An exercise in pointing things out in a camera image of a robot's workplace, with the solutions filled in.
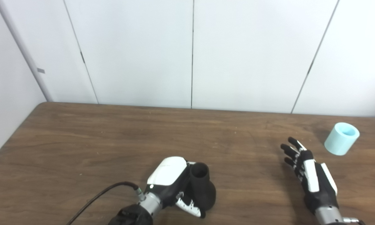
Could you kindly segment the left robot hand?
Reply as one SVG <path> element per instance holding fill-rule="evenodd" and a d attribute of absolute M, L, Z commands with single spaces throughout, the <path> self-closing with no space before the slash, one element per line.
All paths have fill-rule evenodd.
<path fill-rule="evenodd" d="M 205 210 L 198 207 L 193 194 L 186 190 L 192 165 L 183 157 L 167 157 L 150 175 L 140 205 L 153 219 L 161 210 L 174 205 L 195 217 L 206 217 Z"/>

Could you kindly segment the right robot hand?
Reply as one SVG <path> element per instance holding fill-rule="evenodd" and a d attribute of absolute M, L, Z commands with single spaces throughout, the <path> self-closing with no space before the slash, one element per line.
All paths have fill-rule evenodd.
<path fill-rule="evenodd" d="M 326 164 L 316 162 L 312 151 L 299 140 L 289 137 L 288 142 L 289 145 L 281 144 L 280 147 L 286 154 L 284 161 L 292 167 L 302 185 L 306 208 L 312 214 L 320 207 L 339 208 L 337 187 Z"/>

